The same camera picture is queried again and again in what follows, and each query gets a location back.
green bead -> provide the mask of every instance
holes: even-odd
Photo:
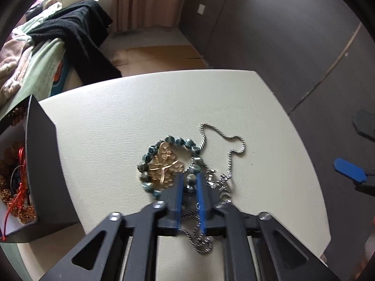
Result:
[[[182,138],[177,138],[174,142],[176,146],[183,146],[185,145],[185,141]]]
[[[152,160],[152,154],[150,152],[147,152],[143,157],[142,160],[148,164]]]
[[[195,142],[188,138],[185,141],[185,147],[187,147],[188,149],[191,149],[191,148],[195,147]]]
[[[159,200],[161,194],[162,192],[160,190],[154,190],[152,192],[152,196],[154,197],[155,200]]]
[[[198,147],[193,147],[191,149],[191,152],[193,153],[194,156],[197,156],[201,153],[201,148],[198,148]]]
[[[153,185],[153,183],[149,183],[149,182],[142,183],[142,187],[148,193],[151,193],[151,192],[154,191],[154,185]]]
[[[149,146],[149,153],[156,155],[158,153],[158,148],[156,146]]]
[[[149,165],[147,165],[146,163],[144,162],[140,162],[137,166],[137,169],[139,172],[145,172],[145,171],[148,171],[149,170]]]
[[[165,138],[165,141],[166,141],[167,143],[169,143],[170,145],[172,145],[172,144],[174,144],[174,137],[168,135],[168,136]]]
[[[203,158],[201,156],[194,156],[193,162],[195,165],[203,166]]]
[[[193,186],[190,186],[190,185],[186,185],[184,190],[187,193],[194,193],[195,192],[195,188]]]
[[[145,171],[141,173],[141,175],[139,176],[139,180],[141,182],[148,182],[149,180],[151,180],[151,176],[147,171]]]
[[[196,184],[196,175],[195,174],[189,174],[186,177],[186,182],[189,186],[195,186]]]
[[[159,141],[155,144],[155,146],[159,149],[161,143],[163,143],[163,142],[164,142],[163,140],[159,140]]]
[[[194,164],[192,166],[189,166],[188,171],[190,174],[198,174],[201,172],[201,168],[200,166]]]

metal screw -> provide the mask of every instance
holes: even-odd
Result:
[[[121,219],[121,213],[119,212],[112,212],[110,215],[109,215],[109,219],[111,221],[118,221],[119,219]]]
[[[166,206],[166,202],[165,201],[156,201],[152,204],[152,207],[153,208],[163,208]]]
[[[225,207],[227,207],[227,206],[228,206],[228,203],[225,202],[225,201],[220,201],[220,202],[218,202],[218,203],[215,205],[216,208],[225,208]]]
[[[258,214],[258,217],[262,221],[268,221],[272,219],[272,215],[270,215],[268,212],[261,212],[260,214]]]

wooden floor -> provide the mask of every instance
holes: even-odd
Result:
[[[207,68],[191,45],[149,46],[115,50],[111,62],[121,71],[123,77]]]

green blanket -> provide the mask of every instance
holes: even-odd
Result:
[[[0,119],[30,94],[40,101],[49,97],[53,77],[65,53],[64,42],[60,38],[41,43],[33,50],[27,67],[23,85],[8,102],[0,108]]]

curtain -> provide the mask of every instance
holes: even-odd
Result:
[[[176,26],[183,0],[112,0],[113,32]]]

